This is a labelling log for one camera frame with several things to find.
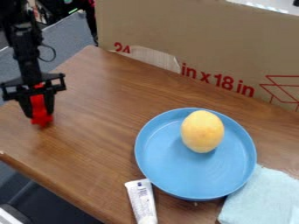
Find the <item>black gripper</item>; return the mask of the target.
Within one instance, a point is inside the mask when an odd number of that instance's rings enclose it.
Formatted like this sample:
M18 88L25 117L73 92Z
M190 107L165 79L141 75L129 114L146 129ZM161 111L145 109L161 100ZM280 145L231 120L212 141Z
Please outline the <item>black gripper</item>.
M2 99L5 101L16 100L28 118L33 117L33 107L30 96L42 94L46 113L53 112L54 95L66 89L64 73L45 73L41 71L37 59L17 60L20 77L0 83ZM44 84L46 91L34 90L33 86Z

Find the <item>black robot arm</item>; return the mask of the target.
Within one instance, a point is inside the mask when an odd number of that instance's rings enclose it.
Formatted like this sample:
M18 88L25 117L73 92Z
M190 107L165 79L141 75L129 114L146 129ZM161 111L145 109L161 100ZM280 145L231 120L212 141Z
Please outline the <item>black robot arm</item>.
M42 32L26 0L0 0L0 25L20 69L20 77L0 84L2 99L16 100L28 118L49 118L54 95L66 89L65 74L41 71L38 46L42 46Z

